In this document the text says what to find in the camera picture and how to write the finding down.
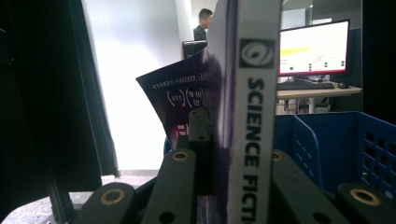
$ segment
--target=book spine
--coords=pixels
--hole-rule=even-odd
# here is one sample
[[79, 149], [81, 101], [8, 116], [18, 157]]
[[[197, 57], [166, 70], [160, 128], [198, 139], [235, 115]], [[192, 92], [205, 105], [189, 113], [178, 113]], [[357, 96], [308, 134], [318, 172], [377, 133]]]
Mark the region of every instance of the book spine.
[[267, 222], [280, 7], [277, 0], [238, 2], [228, 223]]

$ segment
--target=book cover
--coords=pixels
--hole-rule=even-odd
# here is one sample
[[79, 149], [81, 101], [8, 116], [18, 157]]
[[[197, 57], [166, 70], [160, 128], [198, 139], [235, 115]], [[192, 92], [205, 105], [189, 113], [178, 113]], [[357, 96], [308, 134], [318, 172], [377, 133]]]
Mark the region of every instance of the book cover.
[[214, 143], [214, 195], [202, 223], [266, 223], [276, 111], [281, 4], [219, 0], [204, 50], [138, 77], [169, 143], [204, 107]]

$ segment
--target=man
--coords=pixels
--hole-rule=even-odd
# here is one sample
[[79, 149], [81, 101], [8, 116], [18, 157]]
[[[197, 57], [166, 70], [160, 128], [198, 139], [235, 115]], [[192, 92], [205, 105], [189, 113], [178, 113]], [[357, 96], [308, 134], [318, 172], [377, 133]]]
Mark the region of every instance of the man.
[[212, 22], [213, 12], [207, 8], [201, 9], [199, 12], [199, 25], [194, 29], [194, 40], [206, 40], [205, 29], [209, 28], [210, 22]]

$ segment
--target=circular hole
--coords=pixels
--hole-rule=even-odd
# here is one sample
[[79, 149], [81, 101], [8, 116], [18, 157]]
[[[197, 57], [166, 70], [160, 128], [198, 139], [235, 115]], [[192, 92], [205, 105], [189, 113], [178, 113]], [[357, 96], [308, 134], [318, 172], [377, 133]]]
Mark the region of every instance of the circular hole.
[[189, 154], [186, 152], [176, 152], [175, 154], [172, 155], [172, 158], [175, 161], [185, 161], [189, 157]]
[[106, 195], [106, 200], [108, 200], [108, 201], [115, 201], [115, 200], [117, 200], [119, 197], [120, 197], [120, 193], [119, 193], [119, 192], [116, 192], [116, 191], [114, 191], [114, 192], [109, 192], [109, 193]]
[[358, 192], [357, 195], [358, 195], [358, 197], [362, 198], [363, 200], [365, 200], [367, 202], [372, 202], [374, 200], [371, 195], [368, 195], [365, 192]]
[[379, 198], [366, 189], [352, 189], [350, 194], [356, 201], [360, 203], [365, 203], [371, 206], [377, 206], [381, 204]]
[[322, 213], [314, 213], [314, 219], [318, 223], [322, 223], [322, 224], [332, 223], [332, 221], [326, 215], [324, 215]]
[[273, 153], [273, 161], [281, 161], [283, 160], [283, 156], [279, 152]]
[[102, 194], [100, 201], [105, 205], [112, 205], [119, 203], [125, 197], [125, 192], [122, 189], [109, 189]]
[[175, 215], [170, 212], [164, 212], [160, 215], [161, 223], [171, 223], [175, 220]]

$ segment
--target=plastic basket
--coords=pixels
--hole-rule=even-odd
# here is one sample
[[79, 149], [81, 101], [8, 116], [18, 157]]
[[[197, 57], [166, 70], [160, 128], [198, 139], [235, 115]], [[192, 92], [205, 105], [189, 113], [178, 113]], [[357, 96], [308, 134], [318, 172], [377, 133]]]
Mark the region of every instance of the plastic basket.
[[274, 145], [329, 192], [361, 182], [396, 201], [393, 124], [361, 112], [278, 115]]

